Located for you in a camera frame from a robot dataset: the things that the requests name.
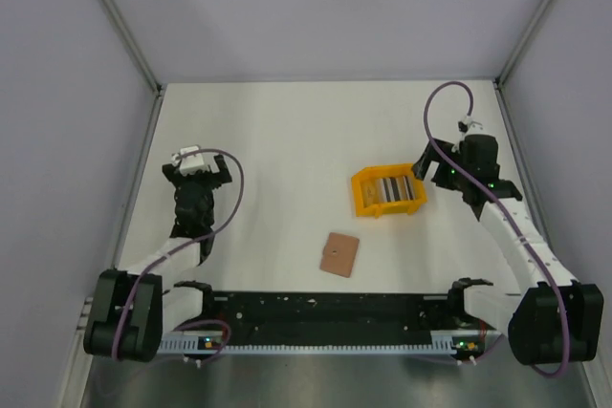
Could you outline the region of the tan leather card holder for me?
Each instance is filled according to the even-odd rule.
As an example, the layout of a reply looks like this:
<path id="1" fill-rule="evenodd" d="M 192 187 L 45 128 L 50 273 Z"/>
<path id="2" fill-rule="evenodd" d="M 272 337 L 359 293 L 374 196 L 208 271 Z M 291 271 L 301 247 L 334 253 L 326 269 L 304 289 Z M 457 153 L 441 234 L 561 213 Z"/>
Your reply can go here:
<path id="1" fill-rule="evenodd" d="M 325 246 L 319 268 L 344 278 L 352 274 L 357 257 L 360 239 L 354 236 L 337 232 L 330 232 Z"/>

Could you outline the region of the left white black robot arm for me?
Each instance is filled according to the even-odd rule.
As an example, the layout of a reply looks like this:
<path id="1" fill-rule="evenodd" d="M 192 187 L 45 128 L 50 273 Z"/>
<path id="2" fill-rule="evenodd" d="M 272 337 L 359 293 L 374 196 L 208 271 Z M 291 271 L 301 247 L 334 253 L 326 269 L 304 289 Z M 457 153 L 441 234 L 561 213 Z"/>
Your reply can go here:
<path id="1" fill-rule="evenodd" d="M 206 283 L 185 276 L 211 254 L 217 225 L 214 192 L 231 183 L 224 150 L 184 147 L 162 167 L 173 186 L 173 221 L 168 239 L 153 254 L 129 268 L 110 268 L 97 280 L 85 326 L 83 350 L 116 361 L 149 362 L 162 338 L 190 322 L 206 328 L 217 307 Z"/>

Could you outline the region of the yellow plastic bin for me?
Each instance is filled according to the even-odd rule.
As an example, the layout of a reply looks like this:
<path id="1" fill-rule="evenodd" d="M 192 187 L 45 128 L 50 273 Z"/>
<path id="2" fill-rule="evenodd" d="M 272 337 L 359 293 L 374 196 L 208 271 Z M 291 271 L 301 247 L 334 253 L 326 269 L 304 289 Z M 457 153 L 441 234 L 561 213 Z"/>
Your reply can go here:
<path id="1" fill-rule="evenodd" d="M 427 202 L 427 196 L 412 166 L 412 163 L 370 166 L 355 174 L 351 188 L 356 216 L 378 219 L 382 215 L 417 212 Z"/>

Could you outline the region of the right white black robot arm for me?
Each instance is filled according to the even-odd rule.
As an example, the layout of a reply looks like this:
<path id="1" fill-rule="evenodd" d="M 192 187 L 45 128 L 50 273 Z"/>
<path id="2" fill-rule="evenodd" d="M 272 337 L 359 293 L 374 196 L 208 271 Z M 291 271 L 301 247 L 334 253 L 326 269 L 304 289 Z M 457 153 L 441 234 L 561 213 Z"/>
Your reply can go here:
<path id="1" fill-rule="evenodd" d="M 466 135 L 458 144 L 432 139 L 412 167 L 422 180 L 433 162 L 433 182 L 461 194 L 510 266 L 520 296 L 513 300 L 490 281 L 463 278 L 446 313 L 466 328 L 478 318 L 506 335 L 523 365 L 591 361 L 597 354 L 604 305 L 601 290 L 580 282 L 536 229 L 516 185 L 500 178 L 498 143 Z"/>

